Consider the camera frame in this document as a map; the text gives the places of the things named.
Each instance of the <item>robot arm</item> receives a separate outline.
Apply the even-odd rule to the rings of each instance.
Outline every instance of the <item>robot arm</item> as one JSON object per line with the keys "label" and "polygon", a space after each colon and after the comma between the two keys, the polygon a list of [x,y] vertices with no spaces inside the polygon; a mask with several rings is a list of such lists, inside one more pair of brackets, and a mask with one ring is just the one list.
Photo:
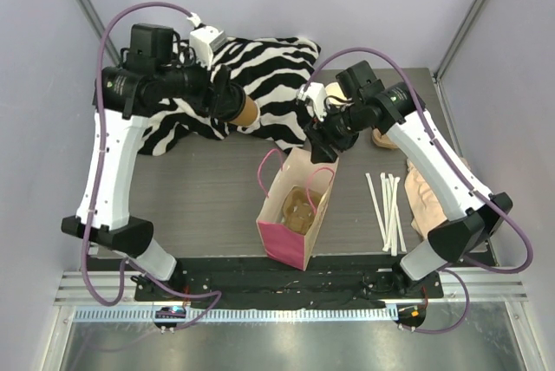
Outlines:
{"label": "robot arm", "polygon": [[337,152],[349,148],[360,131],[378,128],[415,164],[447,217],[444,224],[429,232],[428,240],[396,266],[400,290],[411,288],[441,266],[459,261],[499,227],[500,216],[473,192],[489,197],[505,213],[513,202],[506,193],[493,195],[472,175],[441,136],[429,112],[424,111],[435,141],[443,145],[456,167],[472,181],[473,190],[468,190],[430,141],[404,83],[384,88],[367,62],[357,63],[336,78],[349,99],[340,107],[327,102],[322,84],[312,83],[297,96],[310,106],[314,117],[304,129],[312,145],[312,162],[335,161]]}
{"label": "robot arm", "polygon": [[[173,29],[135,24],[125,59],[117,67],[102,70],[102,97],[106,118],[104,175],[96,200],[90,240],[124,257],[132,258],[144,271],[173,290],[183,290],[183,272],[176,259],[153,239],[153,224],[129,215],[129,190],[142,135],[153,106],[180,98],[203,117],[250,126],[258,109],[243,89],[230,82],[230,69],[212,75],[214,53],[225,34],[204,26],[191,32],[189,49],[193,61],[180,61],[173,52]],[[75,216],[62,221],[62,231],[83,238],[90,196],[100,151],[100,118],[95,113],[95,148],[82,202]]]}

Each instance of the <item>paper bag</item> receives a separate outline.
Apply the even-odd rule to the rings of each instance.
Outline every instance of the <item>paper bag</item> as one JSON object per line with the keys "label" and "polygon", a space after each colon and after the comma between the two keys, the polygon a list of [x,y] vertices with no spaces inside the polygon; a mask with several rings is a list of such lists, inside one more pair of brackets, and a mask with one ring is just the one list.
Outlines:
{"label": "paper bag", "polygon": [[[264,163],[273,153],[278,153],[282,165],[271,183],[270,190],[266,190],[260,179],[260,172]],[[337,160],[333,164],[314,165],[310,163],[310,152],[299,148],[293,148],[285,161],[277,149],[270,150],[266,154],[258,167],[258,184],[266,198],[257,217],[257,227],[269,258],[300,270],[306,270],[322,225],[323,215],[328,208],[336,169]],[[284,201],[295,186],[304,188],[312,209],[316,213],[314,222],[304,236],[282,224]],[[309,190],[322,195],[317,207],[310,200]]]}

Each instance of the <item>zebra print fabric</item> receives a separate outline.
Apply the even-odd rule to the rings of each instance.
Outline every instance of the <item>zebra print fabric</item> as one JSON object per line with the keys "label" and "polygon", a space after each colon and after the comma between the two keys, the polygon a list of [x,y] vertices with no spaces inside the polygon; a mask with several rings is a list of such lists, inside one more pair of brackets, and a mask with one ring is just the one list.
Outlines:
{"label": "zebra print fabric", "polygon": [[299,37],[255,40],[229,37],[216,54],[215,65],[227,65],[232,81],[257,103],[258,123],[236,127],[196,115],[183,100],[163,100],[150,118],[139,153],[162,155],[190,133],[223,140],[234,131],[275,141],[286,152],[303,146],[306,141],[303,127],[310,117],[304,106],[296,104],[295,95],[310,77],[319,54],[317,44]]}

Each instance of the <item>bundle of white sticks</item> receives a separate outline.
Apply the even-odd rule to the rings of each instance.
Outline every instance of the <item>bundle of white sticks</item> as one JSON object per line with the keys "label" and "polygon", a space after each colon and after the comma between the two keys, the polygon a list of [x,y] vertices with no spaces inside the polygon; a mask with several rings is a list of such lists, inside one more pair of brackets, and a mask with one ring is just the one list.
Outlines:
{"label": "bundle of white sticks", "polygon": [[382,202],[383,202],[383,220],[382,213],[375,197],[374,185],[370,173],[366,173],[368,187],[372,195],[374,203],[375,215],[380,225],[380,232],[383,239],[383,251],[390,252],[392,256],[398,253],[398,245],[401,246],[401,252],[407,252],[405,245],[405,237],[402,235],[401,219],[399,218],[399,207],[397,206],[397,188],[401,178],[396,178],[393,174],[380,174],[382,180]]}

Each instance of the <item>pink bag handle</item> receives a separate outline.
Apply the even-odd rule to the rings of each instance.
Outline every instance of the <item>pink bag handle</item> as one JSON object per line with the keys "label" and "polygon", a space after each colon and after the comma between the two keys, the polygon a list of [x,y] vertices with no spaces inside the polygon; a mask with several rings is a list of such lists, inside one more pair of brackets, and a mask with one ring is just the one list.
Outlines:
{"label": "pink bag handle", "polygon": [[336,171],[333,169],[330,169],[329,167],[320,167],[319,169],[316,169],[311,176],[309,177],[309,181],[306,182],[306,197],[309,199],[309,203],[310,203],[310,207],[312,208],[312,211],[314,212],[314,214],[316,215],[317,212],[317,208],[314,206],[314,204],[312,203],[312,199],[310,199],[310,184],[312,183],[312,180],[314,179],[314,175],[318,172],[321,172],[322,170],[327,170],[328,172],[331,173],[331,179],[330,179],[330,183],[333,181],[333,178],[336,177]]}
{"label": "pink bag handle", "polygon": [[270,197],[270,195],[268,194],[268,190],[264,187],[264,185],[262,184],[262,179],[260,178],[260,172],[262,171],[262,166],[264,165],[264,163],[268,160],[268,158],[273,155],[275,152],[277,152],[277,155],[279,156],[279,159],[281,160],[281,168],[279,170],[284,170],[284,156],[281,155],[281,152],[278,148],[272,148],[262,159],[262,161],[260,162],[260,165],[258,166],[258,172],[257,172],[257,178],[258,178],[258,185],[260,186],[260,188],[264,191],[264,194],[266,195],[267,198]]}

